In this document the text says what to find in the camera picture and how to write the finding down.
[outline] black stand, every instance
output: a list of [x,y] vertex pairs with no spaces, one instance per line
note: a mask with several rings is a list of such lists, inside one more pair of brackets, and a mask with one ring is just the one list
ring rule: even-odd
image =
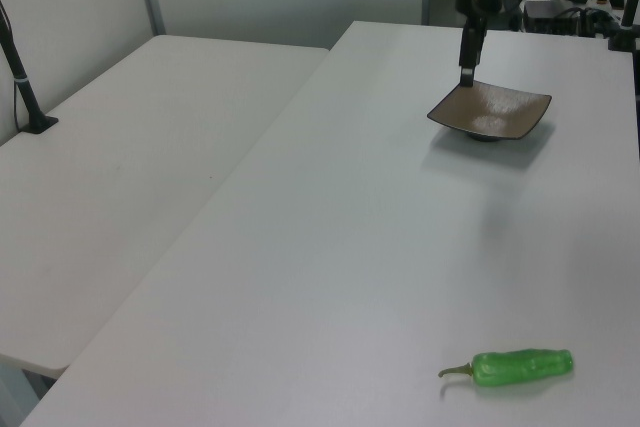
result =
[[4,18],[0,19],[0,44],[2,44],[2,50],[4,50],[4,55],[7,57],[14,81],[18,89],[20,89],[20,95],[22,95],[24,105],[29,112],[29,125],[25,126],[22,130],[30,134],[41,134],[58,122],[58,119],[55,117],[47,117],[42,113],[42,110],[40,110],[36,96],[29,83],[29,78],[24,71],[22,61],[13,43],[13,35]]
[[609,38],[609,50],[633,52],[638,34],[633,30],[633,18],[638,8],[638,0],[627,0],[620,23],[620,30]]

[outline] pepper stem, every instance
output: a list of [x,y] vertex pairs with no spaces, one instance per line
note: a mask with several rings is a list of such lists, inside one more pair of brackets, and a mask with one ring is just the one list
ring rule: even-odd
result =
[[471,364],[464,364],[464,365],[461,365],[460,367],[452,367],[451,369],[444,369],[440,371],[440,373],[438,374],[438,377],[442,377],[443,375],[446,375],[446,374],[467,374],[467,375],[473,376],[473,367],[471,367]]

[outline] cable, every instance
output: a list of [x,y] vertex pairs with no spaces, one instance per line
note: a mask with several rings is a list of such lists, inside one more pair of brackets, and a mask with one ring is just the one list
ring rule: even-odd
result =
[[573,15],[575,15],[576,12],[582,12],[582,9],[580,7],[569,7],[568,9],[563,10],[562,12],[560,12],[558,15],[555,15],[553,18],[554,19],[558,19],[558,18],[560,18],[563,15],[568,14],[568,13],[572,13]]
[[2,0],[0,0],[0,12],[2,13],[2,18],[4,22],[9,27],[9,34],[11,35],[11,39],[13,39],[13,28],[11,27],[11,21],[9,20],[9,16],[7,15],[7,11],[4,10],[4,5],[2,4]]
[[[7,11],[4,10],[4,5],[0,0],[0,13],[2,13],[2,20],[7,25],[9,29],[9,35],[11,36],[11,40],[13,40],[13,27],[11,26],[11,21],[9,20],[9,16],[7,15]],[[16,126],[16,132],[20,133],[20,124],[18,124],[18,84],[15,79],[13,79],[13,123]]]
[[18,124],[18,84],[13,82],[13,123],[16,126],[16,132],[20,133],[20,125]]

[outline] green chili pepper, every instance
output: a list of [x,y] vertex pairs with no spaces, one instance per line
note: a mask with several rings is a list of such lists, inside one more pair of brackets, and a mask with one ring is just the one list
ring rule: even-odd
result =
[[476,384],[495,387],[563,375],[573,370],[568,350],[527,349],[516,352],[488,352],[473,357],[471,364],[445,369],[438,374],[467,374]]

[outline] table surface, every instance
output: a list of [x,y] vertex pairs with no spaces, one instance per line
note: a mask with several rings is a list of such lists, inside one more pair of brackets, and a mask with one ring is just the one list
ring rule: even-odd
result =
[[[479,143],[426,117],[460,34],[352,25],[24,427],[634,425],[631,57],[489,32],[478,80],[553,101]],[[575,372],[436,376],[529,347]]]
[[0,148],[0,359],[57,377],[326,55],[162,36]]

